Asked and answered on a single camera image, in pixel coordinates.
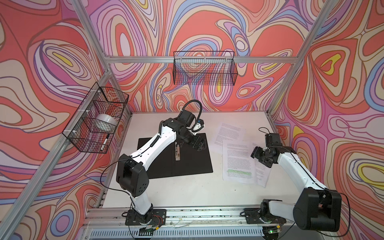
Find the blue file folder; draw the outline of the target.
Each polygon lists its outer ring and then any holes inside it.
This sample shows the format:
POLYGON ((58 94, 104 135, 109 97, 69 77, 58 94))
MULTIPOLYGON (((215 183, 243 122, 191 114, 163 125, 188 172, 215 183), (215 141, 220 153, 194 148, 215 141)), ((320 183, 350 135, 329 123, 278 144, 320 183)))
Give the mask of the blue file folder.
POLYGON ((149 179, 161 179, 212 173, 213 166, 208 144, 201 151, 185 143, 172 143, 153 161, 149 179))

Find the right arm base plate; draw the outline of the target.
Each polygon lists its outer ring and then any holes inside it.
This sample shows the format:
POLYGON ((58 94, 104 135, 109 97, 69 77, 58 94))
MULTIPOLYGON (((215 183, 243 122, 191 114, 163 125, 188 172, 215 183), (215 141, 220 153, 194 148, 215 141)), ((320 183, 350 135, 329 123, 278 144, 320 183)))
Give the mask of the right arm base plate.
POLYGON ((241 213, 247 224, 277 224, 284 225, 287 221, 284 218, 276 217, 270 213, 262 213, 260 208, 245 208, 241 213))

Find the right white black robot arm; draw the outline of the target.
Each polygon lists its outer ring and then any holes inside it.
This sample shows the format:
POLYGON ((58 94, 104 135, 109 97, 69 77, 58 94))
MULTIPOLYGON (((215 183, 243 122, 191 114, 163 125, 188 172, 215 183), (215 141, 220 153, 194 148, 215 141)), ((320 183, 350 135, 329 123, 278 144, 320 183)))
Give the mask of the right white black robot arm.
POLYGON ((280 217, 293 221, 301 230, 337 232, 341 221, 341 194, 317 180, 299 161, 296 152, 282 144, 279 134, 266 134, 265 142, 266 148, 254 148, 251 157, 269 169, 273 165, 283 168, 300 196, 294 204, 264 199, 259 208, 259 216, 263 220, 280 217))

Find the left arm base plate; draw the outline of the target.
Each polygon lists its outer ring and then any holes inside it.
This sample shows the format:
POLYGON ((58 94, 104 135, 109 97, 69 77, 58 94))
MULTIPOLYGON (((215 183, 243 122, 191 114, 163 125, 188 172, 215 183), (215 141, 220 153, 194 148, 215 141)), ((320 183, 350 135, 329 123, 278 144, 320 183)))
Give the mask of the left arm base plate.
POLYGON ((141 215, 134 209, 130 209, 127 212, 124 212, 122 216, 126 218, 126 226, 161 227, 166 223, 167 210, 150 209, 146 214, 141 215))

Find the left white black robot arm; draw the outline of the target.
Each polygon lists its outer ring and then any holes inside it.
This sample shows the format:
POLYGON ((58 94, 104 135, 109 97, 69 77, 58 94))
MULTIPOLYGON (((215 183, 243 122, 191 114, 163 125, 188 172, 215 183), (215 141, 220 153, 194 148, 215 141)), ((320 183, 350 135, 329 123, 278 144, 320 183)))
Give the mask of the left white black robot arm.
POLYGON ((182 110, 176 118, 161 121, 158 133, 141 148, 128 155, 121 155, 117 163, 116 182, 131 199, 132 207, 137 214, 147 216, 152 213, 153 204, 146 190, 149 186, 147 170, 154 160, 169 145, 179 140, 201 151, 206 141, 198 136, 205 124, 200 116, 182 110))

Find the highlighted printed paper sheet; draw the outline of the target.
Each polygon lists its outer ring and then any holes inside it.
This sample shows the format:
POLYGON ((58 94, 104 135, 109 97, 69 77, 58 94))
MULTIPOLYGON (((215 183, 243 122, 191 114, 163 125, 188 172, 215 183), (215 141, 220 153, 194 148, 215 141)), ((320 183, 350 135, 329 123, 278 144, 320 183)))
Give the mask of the highlighted printed paper sheet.
POLYGON ((251 153, 252 144, 250 142, 223 140, 223 180, 256 184, 255 160, 251 158, 251 153))

